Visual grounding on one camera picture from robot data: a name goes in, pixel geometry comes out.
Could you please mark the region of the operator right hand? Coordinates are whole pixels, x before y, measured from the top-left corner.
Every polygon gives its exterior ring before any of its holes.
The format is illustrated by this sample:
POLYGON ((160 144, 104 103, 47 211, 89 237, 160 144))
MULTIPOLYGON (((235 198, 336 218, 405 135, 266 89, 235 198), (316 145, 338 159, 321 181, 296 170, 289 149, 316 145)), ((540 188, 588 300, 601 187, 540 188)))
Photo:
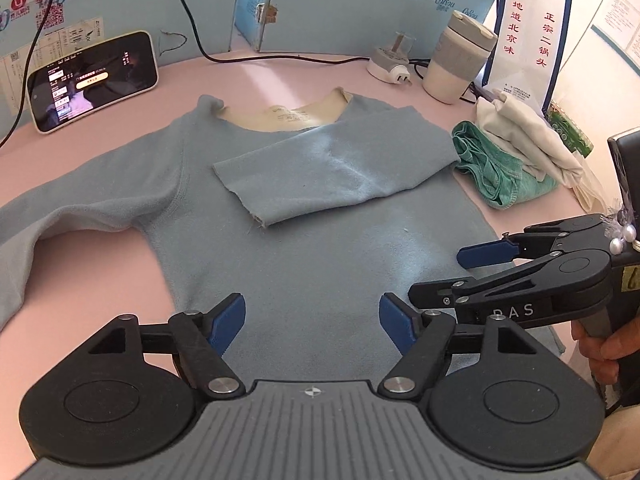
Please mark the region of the operator right hand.
POLYGON ((614 385, 620 374, 618 360, 631 356, 640 348, 639 318, 634 318, 606 339, 590 337, 581 322, 573 321, 572 338, 578 343, 582 356, 588 359, 597 382, 614 385))

